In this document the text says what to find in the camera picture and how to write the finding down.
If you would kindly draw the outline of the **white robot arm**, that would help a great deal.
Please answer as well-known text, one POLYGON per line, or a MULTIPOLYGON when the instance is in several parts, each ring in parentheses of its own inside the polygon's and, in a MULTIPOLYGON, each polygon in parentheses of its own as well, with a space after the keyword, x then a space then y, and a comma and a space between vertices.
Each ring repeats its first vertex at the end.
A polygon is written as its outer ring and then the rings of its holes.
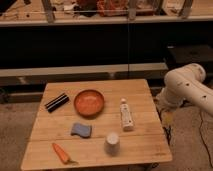
POLYGON ((203 84, 204 68, 197 63, 170 70, 164 76, 165 87, 156 96, 161 109, 171 110, 188 100, 213 117, 213 89, 203 84))

